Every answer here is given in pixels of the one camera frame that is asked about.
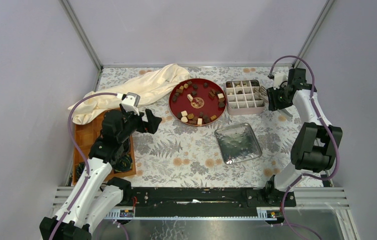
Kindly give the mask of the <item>silver metal tongs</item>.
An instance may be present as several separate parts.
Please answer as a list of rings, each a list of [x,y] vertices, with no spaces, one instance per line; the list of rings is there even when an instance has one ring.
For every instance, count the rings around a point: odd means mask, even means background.
[[[263,86],[258,88],[258,90],[255,92],[255,96],[257,96],[258,99],[263,100],[265,103],[269,102],[267,90]]]

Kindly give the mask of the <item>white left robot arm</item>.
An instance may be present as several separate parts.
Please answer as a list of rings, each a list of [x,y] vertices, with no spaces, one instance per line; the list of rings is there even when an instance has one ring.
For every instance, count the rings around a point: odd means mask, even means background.
[[[39,225],[44,240],[90,240],[102,219],[117,204],[127,205],[132,198],[131,183],[111,178],[99,197],[95,197],[117,161],[130,147],[127,140],[134,132],[155,134],[161,123],[150,109],[135,113],[123,108],[104,114],[99,137],[91,146],[84,172],[71,194],[53,217]]]

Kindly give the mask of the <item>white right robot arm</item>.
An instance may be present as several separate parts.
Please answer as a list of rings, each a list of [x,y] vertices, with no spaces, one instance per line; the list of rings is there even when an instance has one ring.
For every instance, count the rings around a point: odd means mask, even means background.
[[[318,179],[320,172],[337,169],[343,131],[325,117],[315,86],[307,82],[304,68],[292,68],[288,73],[271,72],[268,77],[274,81],[266,90],[268,109],[282,111],[294,106],[302,122],[290,151],[290,163],[274,174],[263,189],[266,204],[284,207],[303,178]]]

